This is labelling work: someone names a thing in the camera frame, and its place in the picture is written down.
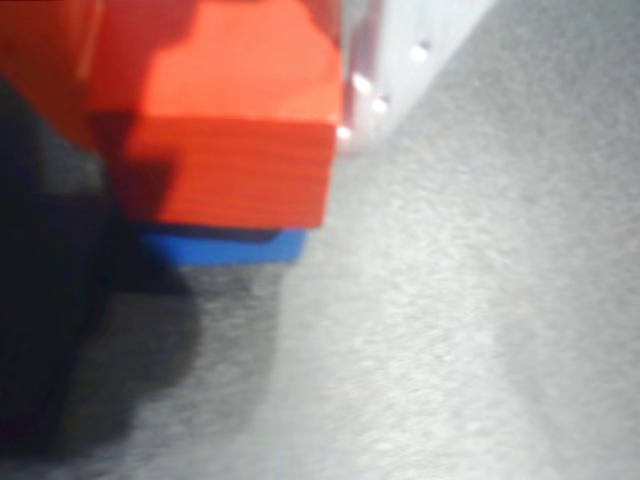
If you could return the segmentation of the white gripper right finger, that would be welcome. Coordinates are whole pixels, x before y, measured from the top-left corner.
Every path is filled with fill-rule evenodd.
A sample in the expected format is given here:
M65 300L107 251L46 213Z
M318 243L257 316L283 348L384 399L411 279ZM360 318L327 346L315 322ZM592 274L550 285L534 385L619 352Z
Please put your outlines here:
M359 154L390 136L495 5L345 2L339 152Z

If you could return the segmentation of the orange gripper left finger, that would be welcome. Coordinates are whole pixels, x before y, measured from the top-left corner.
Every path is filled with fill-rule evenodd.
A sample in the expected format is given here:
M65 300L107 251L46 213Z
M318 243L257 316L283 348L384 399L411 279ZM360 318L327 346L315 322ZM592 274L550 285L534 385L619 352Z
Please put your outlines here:
M58 133L89 150L85 92L102 14L101 1L1 3L1 74Z

